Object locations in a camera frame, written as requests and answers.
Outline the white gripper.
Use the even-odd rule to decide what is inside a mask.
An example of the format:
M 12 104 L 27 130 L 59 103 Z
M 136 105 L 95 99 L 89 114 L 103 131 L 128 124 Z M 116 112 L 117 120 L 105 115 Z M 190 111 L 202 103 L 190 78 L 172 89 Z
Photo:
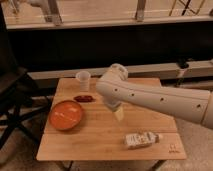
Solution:
M 103 102 L 110 110 L 114 111 L 114 115 L 118 121 L 123 120 L 124 111 L 120 101 L 105 98 Z

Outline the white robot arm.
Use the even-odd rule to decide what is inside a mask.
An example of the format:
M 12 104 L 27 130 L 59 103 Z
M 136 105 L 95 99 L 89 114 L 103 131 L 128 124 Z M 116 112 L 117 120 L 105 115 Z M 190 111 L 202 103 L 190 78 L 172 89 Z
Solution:
M 99 78 L 96 91 L 111 110 L 127 102 L 213 130 L 211 91 L 131 83 L 128 70 L 118 63 L 112 64 Z

